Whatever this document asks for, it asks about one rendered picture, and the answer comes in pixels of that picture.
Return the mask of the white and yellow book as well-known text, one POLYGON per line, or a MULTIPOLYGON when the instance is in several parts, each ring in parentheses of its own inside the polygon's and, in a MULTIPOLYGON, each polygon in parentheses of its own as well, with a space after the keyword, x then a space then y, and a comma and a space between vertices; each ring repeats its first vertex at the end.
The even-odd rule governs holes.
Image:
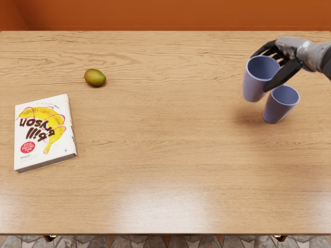
POLYGON ((27 173, 78 155, 67 94, 15 106, 14 170, 27 173))

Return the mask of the green yellow mango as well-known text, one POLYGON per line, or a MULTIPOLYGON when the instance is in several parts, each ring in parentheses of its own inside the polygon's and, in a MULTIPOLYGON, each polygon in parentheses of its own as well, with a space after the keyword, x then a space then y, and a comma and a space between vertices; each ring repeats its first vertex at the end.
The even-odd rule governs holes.
POLYGON ((91 87, 102 87, 106 83, 106 76, 97 69, 88 69, 84 73, 85 82, 91 87))

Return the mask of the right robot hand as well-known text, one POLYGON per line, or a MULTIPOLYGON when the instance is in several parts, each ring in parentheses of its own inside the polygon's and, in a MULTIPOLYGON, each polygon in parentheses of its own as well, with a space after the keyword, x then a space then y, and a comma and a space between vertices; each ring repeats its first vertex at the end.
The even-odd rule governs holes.
POLYGON ((278 64, 281 68, 263 87, 264 92, 283 85, 301 69, 319 72, 331 81, 331 41, 313 42, 304 38, 281 36, 267 42, 251 56, 258 55, 280 60, 278 64))

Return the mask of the lavender plastic cup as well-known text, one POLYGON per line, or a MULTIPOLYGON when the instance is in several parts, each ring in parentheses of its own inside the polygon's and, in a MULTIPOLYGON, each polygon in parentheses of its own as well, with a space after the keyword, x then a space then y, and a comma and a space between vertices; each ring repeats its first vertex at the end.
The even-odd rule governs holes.
POLYGON ((243 76, 244 99, 248 102, 260 101, 265 96, 264 86, 279 69, 279 63, 272 57, 258 55, 250 58, 246 63, 243 76))
POLYGON ((299 101, 300 95, 296 89, 288 85, 281 85, 269 94, 263 111, 263 119, 267 123, 279 123, 299 101))

